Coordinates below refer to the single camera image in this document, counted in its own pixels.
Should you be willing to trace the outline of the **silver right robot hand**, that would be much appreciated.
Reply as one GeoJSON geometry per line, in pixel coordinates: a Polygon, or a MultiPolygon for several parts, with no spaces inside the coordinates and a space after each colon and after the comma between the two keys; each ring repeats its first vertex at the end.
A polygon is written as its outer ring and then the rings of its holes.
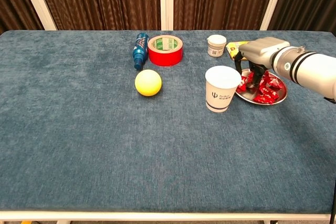
{"type": "Polygon", "coordinates": [[[236,70],[242,74],[241,61],[249,61],[249,70],[254,73],[251,88],[257,88],[264,73],[272,68],[271,61],[274,53],[290,46],[290,43],[274,37],[264,37],[240,45],[234,57],[236,70]]]}

